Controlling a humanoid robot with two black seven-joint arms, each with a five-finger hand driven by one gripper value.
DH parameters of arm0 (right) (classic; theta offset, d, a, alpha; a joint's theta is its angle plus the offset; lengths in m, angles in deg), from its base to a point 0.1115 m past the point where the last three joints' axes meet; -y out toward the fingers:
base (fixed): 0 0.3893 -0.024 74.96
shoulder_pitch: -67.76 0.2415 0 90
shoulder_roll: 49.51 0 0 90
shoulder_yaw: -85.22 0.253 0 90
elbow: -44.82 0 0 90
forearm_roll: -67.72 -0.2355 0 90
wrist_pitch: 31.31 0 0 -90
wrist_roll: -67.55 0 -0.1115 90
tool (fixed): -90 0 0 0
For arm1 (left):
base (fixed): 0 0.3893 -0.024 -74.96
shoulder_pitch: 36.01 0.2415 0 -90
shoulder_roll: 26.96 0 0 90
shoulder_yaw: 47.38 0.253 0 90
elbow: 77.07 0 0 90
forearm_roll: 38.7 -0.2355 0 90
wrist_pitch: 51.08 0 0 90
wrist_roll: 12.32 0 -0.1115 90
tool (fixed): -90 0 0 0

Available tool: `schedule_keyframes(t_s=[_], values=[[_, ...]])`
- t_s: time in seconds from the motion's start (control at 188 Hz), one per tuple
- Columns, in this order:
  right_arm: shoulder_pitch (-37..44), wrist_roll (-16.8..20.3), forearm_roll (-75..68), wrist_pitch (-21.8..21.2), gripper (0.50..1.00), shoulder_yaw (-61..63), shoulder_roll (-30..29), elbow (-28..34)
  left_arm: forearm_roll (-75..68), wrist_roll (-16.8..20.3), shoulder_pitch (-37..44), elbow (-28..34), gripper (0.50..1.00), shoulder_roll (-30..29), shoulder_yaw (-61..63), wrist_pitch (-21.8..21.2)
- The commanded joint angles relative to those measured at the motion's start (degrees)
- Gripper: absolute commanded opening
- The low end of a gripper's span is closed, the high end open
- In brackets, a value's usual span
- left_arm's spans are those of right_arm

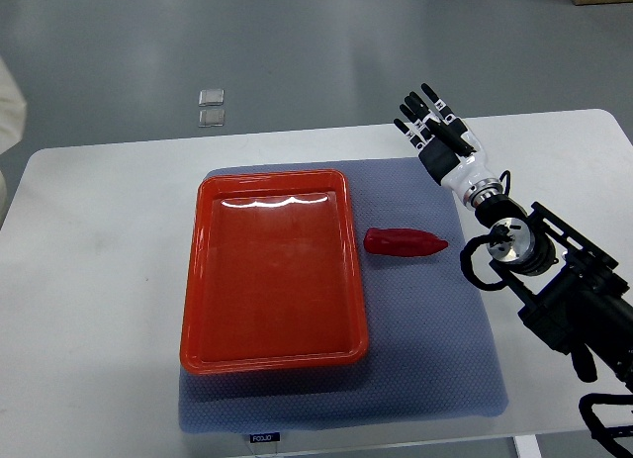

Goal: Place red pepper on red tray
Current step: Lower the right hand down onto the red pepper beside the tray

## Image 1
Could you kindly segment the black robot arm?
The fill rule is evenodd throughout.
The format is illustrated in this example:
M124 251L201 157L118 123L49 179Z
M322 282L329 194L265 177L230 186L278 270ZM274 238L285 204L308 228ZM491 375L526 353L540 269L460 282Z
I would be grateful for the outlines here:
M523 324L571 357L579 378L597 378L601 359L632 385L632 308L616 261L539 203L525 211L509 196L510 174L494 175L473 131L429 85L411 92L395 126L426 172L474 213L487 233L460 253L464 277L482 291L510 289Z

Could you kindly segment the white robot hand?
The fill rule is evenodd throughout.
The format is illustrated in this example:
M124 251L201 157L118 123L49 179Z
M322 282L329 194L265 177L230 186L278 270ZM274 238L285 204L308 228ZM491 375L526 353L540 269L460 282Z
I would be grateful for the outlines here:
M421 97L411 91L400 110L413 123L419 135L399 118L394 125L418 149L418 158L431 178L455 193L475 193L484 185L495 184L496 176L488 169L488 157L478 138L452 109L426 83L420 85L440 120Z

